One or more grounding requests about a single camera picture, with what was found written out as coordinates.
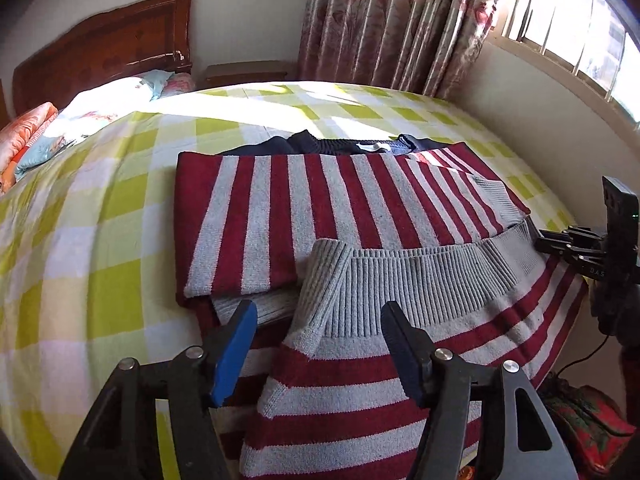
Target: checkered bedsheet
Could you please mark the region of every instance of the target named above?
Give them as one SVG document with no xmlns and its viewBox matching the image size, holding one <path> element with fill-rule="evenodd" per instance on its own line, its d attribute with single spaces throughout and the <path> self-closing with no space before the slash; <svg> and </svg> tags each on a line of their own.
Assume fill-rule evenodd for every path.
<svg viewBox="0 0 640 480">
<path fill-rule="evenodd" d="M 175 96 L 105 127 L 0 198 L 0 426 L 40 478 L 54 478 L 119 359 L 172 358 L 199 341 L 175 303 L 172 206 L 183 151 L 219 153 L 307 129 L 465 141 L 532 209 L 572 221 L 497 137 L 447 102 L 365 86 L 270 83 Z M 177 465 L 158 405 L 167 480 Z"/>
</svg>

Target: navy blue fabric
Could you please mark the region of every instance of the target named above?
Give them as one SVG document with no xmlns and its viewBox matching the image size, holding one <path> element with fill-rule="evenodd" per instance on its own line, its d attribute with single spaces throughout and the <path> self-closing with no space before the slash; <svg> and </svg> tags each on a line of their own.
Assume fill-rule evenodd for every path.
<svg viewBox="0 0 640 480">
<path fill-rule="evenodd" d="M 380 144 L 380 149 L 363 150 L 360 146 Z M 388 145 L 389 150 L 382 148 Z M 271 137 L 260 144 L 246 144 L 220 155 L 302 155 L 319 153 L 320 155 L 365 155 L 367 153 L 393 153 L 406 155 L 413 152 L 426 152 L 449 146 L 446 142 L 431 139 L 416 139 L 401 134 L 396 140 L 353 140 L 353 139 L 316 139 L 308 131 L 293 134 L 288 139 Z"/>
</svg>

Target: orange object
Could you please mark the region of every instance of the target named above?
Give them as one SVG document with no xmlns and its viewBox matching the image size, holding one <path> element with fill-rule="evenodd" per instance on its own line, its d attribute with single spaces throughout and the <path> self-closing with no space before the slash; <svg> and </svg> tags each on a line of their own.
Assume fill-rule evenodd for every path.
<svg viewBox="0 0 640 480">
<path fill-rule="evenodd" d="M 474 477 L 474 468 L 470 465 L 465 465 L 458 473 L 458 480 L 472 480 Z"/>
<path fill-rule="evenodd" d="M 0 192 L 6 193 L 15 184 L 16 165 L 57 116 L 57 108 L 44 103 L 23 113 L 0 131 Z"/>
</svg>

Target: black cable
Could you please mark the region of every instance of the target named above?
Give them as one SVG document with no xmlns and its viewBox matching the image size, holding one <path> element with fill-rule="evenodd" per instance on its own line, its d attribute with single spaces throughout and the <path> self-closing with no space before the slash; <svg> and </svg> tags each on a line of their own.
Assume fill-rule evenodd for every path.
<svg viewBox="0 0 640 480">
<path fill-rule="evenodd" d="M 572 361 L 569 364 L 567 364 L 566 366 L 563 366 L 562 368 L 560 368 L 560 371 L 556 374 L 556 377 L 560 377 L 560 374 L 562 372 L 564 372 L 568 367 L 571 367 L 573 365 L 577 365 L 578 363 L 583 363 L 583 362 L 591 359 L 594 355 L 596 355 L 598 350 L 600 350 L 605 345 L 605 343 L 608 341 L 608 339 L 609 339 L 609 336 L 607 335 L 604 338 L 604 341 L 602 343 L 600 343 L 598 345 L 598 347 L 593 352 L 591 352 L 589 355 L 587 355 L 587 357 L 583 357 L 582 359 L 578 359 L 578 360 Z"/>
</svg>

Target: window sill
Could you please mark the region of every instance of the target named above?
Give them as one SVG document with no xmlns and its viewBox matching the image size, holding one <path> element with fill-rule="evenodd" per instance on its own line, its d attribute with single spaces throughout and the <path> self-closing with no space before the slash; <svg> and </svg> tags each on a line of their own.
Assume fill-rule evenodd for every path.
<svg viewBox="0 0 640 480">
<path fill-rule="evenodd" d="M 640 133 L 627 117 L 617 111 L 610 103 L 607 103 L 587 83 L 523 43 L 500 36 L 493 31 L 487 37 L 487 41 L 519 57 L 567 88 L 568 91 L 573 93 L 605 121 L 614 133 L 632 150 L 636 158 L 640 160 Z"/>
</svg>

